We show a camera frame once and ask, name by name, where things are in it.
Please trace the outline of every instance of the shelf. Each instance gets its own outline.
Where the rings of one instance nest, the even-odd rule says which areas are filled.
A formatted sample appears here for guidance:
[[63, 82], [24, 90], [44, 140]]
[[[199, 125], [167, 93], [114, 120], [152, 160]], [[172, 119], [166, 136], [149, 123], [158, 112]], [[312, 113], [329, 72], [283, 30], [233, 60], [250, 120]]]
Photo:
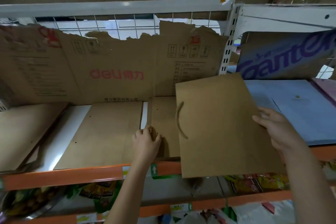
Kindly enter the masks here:
[[[336, 182], [330, 183], [331, 187], [336, 186]], [[267, 201], [282, 201], [282, 200], [291, 200], [292, 193], [289, 190], [284, 191], [275, 191], [275, 192], [266, 192], [266, 193], [258, 193], [244, 196], [234, 196], [229, 197], [228, 205], [229, 206], [239, 206], [252, 202], [267, 202]], [[193, 211], [201, 211], [205, 209], [220, 209], [226, 206], [226, 199], [210, 199], [210, 200], [201, 200], [201, 201], [192, 201], [192, 202], [182, 202], [183, 203], [191, 203]], [[149, 217], [149, 216], [158, 216], [162, 214], [170, 213], [170, 204], [163, 205], [153, 205], [153, 206], [144, 206], [140, 208], [140, 218]], [[71, 215], [58, 215], [52, 217], [40, 217], [36, 219], [32, 219], [29, 221], [29, 224], [75, 224], [77, 223], [78, 215], [90, 215], [96, 216], [97, 220], [102, 221], [103, 214], [100, 213], [81, 213], [81, 214], [71, 214]], [[10, 221], [8, 224], [19, 224], [21, 221]]]
[[[318, 160], [328, 161], [336, 159], [336, 145], [311, 147], [311, 150]], [[181, 174], [180, 162], [158, 161], [155, 163], [157, 164], [158, 175]], [[6, 191], [42, 186], [122, 180], [123, 166], [129, 165], [21, 173], [5, 175], [2, 177], [2, 180]]]

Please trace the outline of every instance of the white metal beam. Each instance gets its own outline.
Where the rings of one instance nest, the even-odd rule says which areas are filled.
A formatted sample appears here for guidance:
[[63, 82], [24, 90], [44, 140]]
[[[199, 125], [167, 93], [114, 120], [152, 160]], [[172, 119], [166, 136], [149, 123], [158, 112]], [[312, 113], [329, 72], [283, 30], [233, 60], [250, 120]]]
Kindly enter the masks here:
[[244, 32], [315, 32], [336, 28], [336, 5], [244, 5], [233, 38]]
[[149, 0], [0, 5], [0, 18], [229, 11], [233, 0]]

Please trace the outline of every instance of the purple printed cardboard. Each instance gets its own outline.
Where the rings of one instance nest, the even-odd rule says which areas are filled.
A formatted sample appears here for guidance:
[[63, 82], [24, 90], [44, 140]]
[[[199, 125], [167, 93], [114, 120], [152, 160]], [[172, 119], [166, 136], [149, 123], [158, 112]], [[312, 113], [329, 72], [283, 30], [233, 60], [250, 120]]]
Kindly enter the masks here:
[[[285, 37], [272, 43], [259, 44], [248, 50], [242, 47], [236, 72], [240, 72], [245, 80], [315, 77], [333, 53], [335, 37], [336, 30], [286, 33]], [[295, 75], [287, 76], [293, 71]]]

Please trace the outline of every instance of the forearm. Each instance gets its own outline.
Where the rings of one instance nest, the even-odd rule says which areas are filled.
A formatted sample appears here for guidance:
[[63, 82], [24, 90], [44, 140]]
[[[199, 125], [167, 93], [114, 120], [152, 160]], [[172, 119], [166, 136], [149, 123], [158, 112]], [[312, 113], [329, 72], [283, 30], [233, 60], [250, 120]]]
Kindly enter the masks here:
[[311, 150], [302, 144], [283, 154], [297, 223], [335, 223], [336, 200]]
[[147, 170], [147, 167], [139, 163], [131, 165], [105, 223], [137, 223]]

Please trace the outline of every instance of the deli logo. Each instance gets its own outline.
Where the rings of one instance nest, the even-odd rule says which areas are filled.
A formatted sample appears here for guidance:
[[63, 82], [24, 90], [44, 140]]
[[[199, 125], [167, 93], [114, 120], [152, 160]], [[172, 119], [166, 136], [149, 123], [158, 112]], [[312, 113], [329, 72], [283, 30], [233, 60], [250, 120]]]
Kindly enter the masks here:
[[307, 35], [300, 44], [293, 44], [281, 53], [268, 51], [257, 53], [254, 58], [246, 55], [249, 60], [238, 63], [236, 72], [241, 72], [243, 79], [271, 78], [284, 68], [291, 68], [330, 53], [335, 48], [336, 30], [314, 32]]
[[126, 80], [143, 80], [144, 73], [140, 71], [131, 71], [131, 70], [123, 70], [120, 69], [111, 69], [111, 70], [100, 70], [100, 69], [92, 69], [90, 71], [90, 77], [93, 79], [126, 79]]

